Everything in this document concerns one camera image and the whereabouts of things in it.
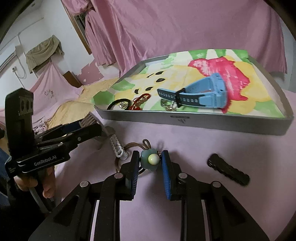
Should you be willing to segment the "beige hair claw clip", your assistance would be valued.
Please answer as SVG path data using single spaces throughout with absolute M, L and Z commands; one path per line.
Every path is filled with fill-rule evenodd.
M 87 131 L 92 134 L 98 149 L 101 149 L 103 144 L 115 134 L 115 130 L 112 127 L 105 126 L 92 112 L 89 112 L 83 119 L 79 120 L 79 125 L 82 128 L 87 128 Z

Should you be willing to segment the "black scalloped hair clip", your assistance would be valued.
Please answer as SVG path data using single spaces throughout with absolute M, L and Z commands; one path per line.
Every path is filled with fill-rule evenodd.
M 229 165 L 218 154 L 212 154 L 207 160 L 207 165 L 241 186 L 250 183 L 249 175 Z

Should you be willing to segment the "blue smart watch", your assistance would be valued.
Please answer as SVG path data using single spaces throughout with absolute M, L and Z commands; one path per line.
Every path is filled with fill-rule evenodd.
M 219 73 L 197 80 L 178 91 L 159 88 L 157 92 L 160 98 L 175 102 L 177 107 L 222 109 L 228 101 L 226 83 Z

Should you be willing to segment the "yellow bed sheet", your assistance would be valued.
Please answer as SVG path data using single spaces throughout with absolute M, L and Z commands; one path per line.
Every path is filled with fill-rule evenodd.
M 72 123 L 86 117 L 89 112 L 94 111 L 92 97 L 100 91 L 106 91 L 116 81 L 117 78 L 112 78 L 104 81 L 97 81 L 90 85 L 84 85 L 81 95 L 76 100 L 71 100 L 62 104 L 53 117 L 46 122 L 48 129 Z

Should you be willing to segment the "pink embroidered cloth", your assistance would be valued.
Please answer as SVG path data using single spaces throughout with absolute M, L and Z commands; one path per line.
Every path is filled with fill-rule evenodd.
M 36 133 L 46 130 L 48 122 L 57 109 L 67 101 L 76 100 L 82 93 L 82 87 L 70 85 L 60 73 L 59 68 L 49 62 L 35 85 L 30 89 L 34 94 L 32 125 Z

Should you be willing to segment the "brown wooden headboard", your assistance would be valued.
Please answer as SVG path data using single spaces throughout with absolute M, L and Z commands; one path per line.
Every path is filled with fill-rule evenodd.
M 67 71 L 66 73 L 63 74 L 63 77 L 67 80 L 67 82 L 76 88 L 79 88 L 82 86 L 81 82 L 76 78 L 76 76 L 70 72 Z

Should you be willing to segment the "pink table cloth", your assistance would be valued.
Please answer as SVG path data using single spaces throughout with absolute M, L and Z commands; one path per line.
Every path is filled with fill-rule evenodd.
M 295 123 L 283 136 L 109 121 L 121 143 L 147 139 L 203 189 L 226 188 L 270 240 L 295 213 Z M 161 168 L 145 171 L 132 201 L 120 202 L 121 240 L 179 240 L 181 202 L 166 197 Z

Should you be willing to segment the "olive green hanging cloth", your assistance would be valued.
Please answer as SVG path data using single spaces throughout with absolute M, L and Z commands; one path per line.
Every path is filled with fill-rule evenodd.
M 50 38 L 44 40 L 36 47 L 30 49 L 26 54 L 26 63 L 30 73 L 33 70 L 46 62 L 53 54 L 64 56 L 60 40 L 52 35 Z

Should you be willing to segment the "pink window curtain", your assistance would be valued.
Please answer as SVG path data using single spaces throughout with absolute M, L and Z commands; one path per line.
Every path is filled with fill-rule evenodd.
M 85 36 L 98 65 L 116 62 L 112 47 L 103 27 L 103 21 L 95 9 L 95 1 L 62 1 L 72 16 L 85 14 Z

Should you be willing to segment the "white air conditioner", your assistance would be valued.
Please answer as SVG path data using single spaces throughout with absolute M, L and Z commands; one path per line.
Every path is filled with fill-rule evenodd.
M 17 35 L 1 48 L 1 74 L 9 67 L 12 72 L 16 72 L 18 67 L 14 64 L 14 62 L 17 59 L 20 62 L 22 54 L 23 46 L 20 36 Z

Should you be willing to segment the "grey cardboard tray box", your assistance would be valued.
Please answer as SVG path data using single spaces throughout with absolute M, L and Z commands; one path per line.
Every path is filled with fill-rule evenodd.
M 163 57 L 166 57 L 169 55 L 170 54 L 153 57 L 149 59 L 159 61 L 159 60 L 162 60 Z M 144 123 L 192 126 L 192 127 L 199 127 L 199 128 L 211 128 L 211 129 L 218 129 L 218 130 L 282 136 L 287 132 L 288 128 L 290 127 L 294 119 L 294 114 L 293 114 L 291 105 L 288 102 L 288 99 L 286 98 L 285 94 L 283 93 L 279 85 L 272 78 L 272 76 L 250 55 L 249 55 L 249 61 L 259 70 L 259 73 L 263 75 L 268 81 L 270 87 L 274 92 L 275 102 L 279 103 L 284 110 L 283 118 L 267 118 L 267 117 L 260 117 L 260 116 L 249 116 L 249 115 L 238 115 L 238 114 L 217 114 L 217 113 L 199 113 L 199 112 L 191 113 L 191 112 L 180 112 L 180 111 L 135 110 L 130 112 L 126 110 L 100 110 L 96 106 L 95 106 L 95 109 L 102 118 L 108 119 L 108 120 L 137 121 L 137 122 L 144 122 Z

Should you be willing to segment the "colourful floral tray liner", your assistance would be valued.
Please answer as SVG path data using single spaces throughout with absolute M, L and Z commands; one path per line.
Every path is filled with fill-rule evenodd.
M 178 91 L 214 73 L 226 83 L 226 107 L 183 105 L 177 111 L 283 118 L 284 110 L 275 102 L 272 88 L 245 50 L 194 50 L 173 53 L 159 61 L 147 59 L 92 100 L 100 110 L 165 111 L 157 89 Z

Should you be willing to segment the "large pink hanging curtain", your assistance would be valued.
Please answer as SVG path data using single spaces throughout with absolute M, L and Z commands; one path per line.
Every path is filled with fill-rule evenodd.
M 246 50 L 268 72 L 287 71 L 278 14 L 264 1 L 93 1 L 122 73 L 175 52 Z

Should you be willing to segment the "wooden window frame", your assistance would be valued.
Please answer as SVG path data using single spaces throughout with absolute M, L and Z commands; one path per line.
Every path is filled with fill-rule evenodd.
M 92 51 L 89 47 L 88 41 L 86 39 L 86 35 L 85 35 L 85 20 L 82 19 L 82 14 L 81 15 L 77 15 L 77 16 L 73 16 L 69 10 L 66 8 L 66 6 L 64 5 L 64 3 L 62 3 L 66 14 L 71 22 L 71 24 L 73 25 L 74 30 L 76 31 L 79 39 L 81 40 L 84 48 L 86 49 L 87 53 L 90 55 L 92 54 Z

